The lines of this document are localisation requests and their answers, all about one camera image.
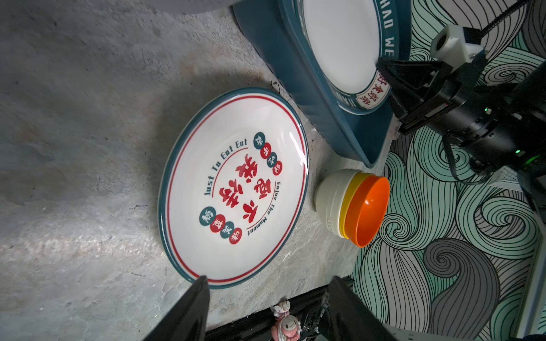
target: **cable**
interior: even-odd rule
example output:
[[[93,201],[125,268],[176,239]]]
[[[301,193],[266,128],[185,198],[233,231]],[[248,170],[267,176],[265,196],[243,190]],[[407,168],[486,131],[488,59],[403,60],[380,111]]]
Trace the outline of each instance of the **cable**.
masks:
[[[460,183],[463,183],[465,185],[479,185],[479,184],[487,182],[489,180],[489,178],[491,177],[491,174],[487,175],[486,177],[482,178],[481,180],[474,181],[474,182],[463,181],[463,180],[459,179],[459,177],[457,176],[457,171],[456,171],[457,165],[455,164],[455,157],[453,156],[453,150],[451,149],[451,143],[449,143],[448,139],[449,139],[449,134],[445,134],[445,135],[442,136],[442,145],[444,147],[444,151],[446,152],[447,163],[449,164],[449,171],[451,171],[451,176],[453,176],[453,178],[455,180],[457,180]]]
[[[491,31],[495,26],[497,26],[499,23],[501,23],[501,21],[506,19],[510,14],[514,13],[515,11],[520,9],[520,7],[522,7],[523,5],[525,5],[526,3],[531,2],[531,1],[532,0],[519,0],[515,4],[513,4],[512,6],[508,7],[504,12],[501,13],[501,15],[496,17],[493,21],[491,21],[487,26],[485,26],[480,31],[481,38],[485,37],[489,33],[489,31]]]

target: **plate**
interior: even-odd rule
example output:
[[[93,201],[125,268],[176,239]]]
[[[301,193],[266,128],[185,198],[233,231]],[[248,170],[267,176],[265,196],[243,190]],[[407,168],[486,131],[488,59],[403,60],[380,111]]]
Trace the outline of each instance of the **plate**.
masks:
[[[180,275],[239,284],[281,250],[307,189],[305,133],[292,107],[259,88],[201,109],[177,140],[159,192],[159,229]]]
[[[339,106],[356,115],[379,108],[390,86],[377,60],[399,54],[395,0],[295,2],[304,36]]]

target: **white bowl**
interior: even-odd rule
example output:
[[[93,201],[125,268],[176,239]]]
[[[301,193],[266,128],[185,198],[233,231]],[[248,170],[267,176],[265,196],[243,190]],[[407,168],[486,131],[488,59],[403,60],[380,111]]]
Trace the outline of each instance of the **white bowl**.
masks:
[[[321,182],[314,193],[314,205],[326,228],[334,235],[344,238],[340,232],[340,212],[345,192],[359,170],[342,169]]]

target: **red stripe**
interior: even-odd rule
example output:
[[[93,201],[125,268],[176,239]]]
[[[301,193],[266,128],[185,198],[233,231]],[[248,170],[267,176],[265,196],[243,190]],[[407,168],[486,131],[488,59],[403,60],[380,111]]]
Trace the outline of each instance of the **red stripe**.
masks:
[[[292,119],[292,122],[294,123],[294,125],[296,126],[296,129],[298,131],[298,134],[300,136],[300,142],[301,142],[301,146],[303,148],[303,153],[305,155],[305,144],[304,144],[304,140],[303,140],[303,137],[301,136],[301,131],[298,127],[298,124],[296,122],[296,120],[294,119],[294,117],[290,114],[290,112],[284,107],[282,106],[281,104],[279,104],[277,101],[275,100],[272,100],[270,98],[267,98],[267,97],[263,97],[263,96],[258,96],[258,95],[250,95],[250,96],[245,96],[245,97],[239,97],[239,98],[235,98],[229,102],[226,102],[224,104],[222,104],[221,106],[219,106],[217,109],[215,109],[213,112],[211,112],[207,117],[205,117],[205,119],[203,121],[201,121],[201,123],[194,129],[194,131],[192,132],[192,134],[189,136],[188,140],[186,141],[186,143],[184,144],[184,147],[182,148],[182,151],[180,152],[179,156],[178,156],[178,159],[176,160],[176,164],[175,164],[175,167],[173,169],[173,172],[171,173],[171,179],[170,179],[170,182],[169,182],[169,194],[168,194],[168,197],[167,197],[167,228],[169,230],[169,239],[170,239],[170,244],[172,245],[173,247],[173,250],[174,250],[174,253],[176,254],[176,257],[178,258],[178,260],[180,261],[180,263],[182,264],[182,266],[191,274],[193,275],[194,277],[199,277],[198,274],[196,274],[195,272],[193,272],[185,263],[184,261],[182,260],[182,258],[180,257],[180,255],[178,254],[178,251],[176,250],[176,247],[174,245],[174,243],[172,242],[173,240],[173,236],[172,236],[172,233],[171,233],[171,229],[170,229],[170,193],[171,193],[171,188],[172,188],[172,185],[173,185],[173,178],[174,178],[174,175],[176,174],[176,169],[178,167],[178,163],[180,162],[180,158],[182,157],[182,154],[184,153],[184,150],[186,149],[186,146],[188,145],[189,141],[191,140],[191,138],[193,137],[193,135],[195,134],[195,132],[201,127],[201,125],[203,123],[205,123],[205,121],[207,119],[209,119],[209,117],[211,117],[212,115],[214,115],[218,110],[220,110],[221,108],[225,107],[226,105],[230,104],[230,103],[233,103],[233,102],[236,102],[238,100],[241,100],[241,99],[247,99],[247,98],[259,98],[259,99],[265,99],[265,100],[268,100],[274,104],[276,104],[277,106],[279,106],[282,110],[284,110],[284,112]],[[233,278],[228,278],[228,279],[209,279],[209,282],[211,283],[225,283],[225,282],[231,282],[231,281],[234,281],[234,280],[237,280],[239,278],[242,278],[250,273],[252,273],[254,270],[256,270],[258,267],[260,267],[263,263],[265,263],[271,256],[273,253],[275,253],[275,251],[277,251],[277,249],[279,248],[279,246],[282,244],[282,242],[284,241],[284,239],[286,238],[286,235],[288,234],[288,231],[290,230],[290,227],[292,226],[292,224],[294,223],[294,220],[296,219],[296,215],[298,214],[298,208],[301,204],[301,198],[303,196],[303,193],[304,193],[304,186],[305,186],[305,176],[306,176],[306,170],[305,170],[305,164],[304,164],[304,173],[303,173],[303,179],[302,179],[302,182],[301,182],[301,192],[300,192],[300,198],[298,200],[298,205],[296,206],[296,211],[294,212],[294,215],[292,217],[292,220],[290,221],[290,224],[288,225],[288,228],[286,229],[286,231],[284,232],[284,235],[282,236],[281,240],[279,241],[279,243],[277,244],[277,246],[273,249],[273,251],[271,251],[271,253],[269,255],[267,255],[267,257],[262,260],[257,266],[253,267],[252,269],[250,269],[249,271],[239,275],[239,276],[236,276],[236,277],[233,277]]]

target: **concrete surface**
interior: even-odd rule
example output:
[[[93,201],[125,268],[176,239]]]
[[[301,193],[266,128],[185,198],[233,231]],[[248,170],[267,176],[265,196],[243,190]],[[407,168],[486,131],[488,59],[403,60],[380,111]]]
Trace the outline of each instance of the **concrete surface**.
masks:
[[[0,75],[0,339],[144,338],[189,287],[156,222],[177,136],[228,90],[288,96],[230,10],[173,16],[131,0],[1,2]],[[208,328],[352,271],[358,248],[311,198],[325,174],[362,164],[299,114],[311,163],[297,227],[260,274],[212,291]]]

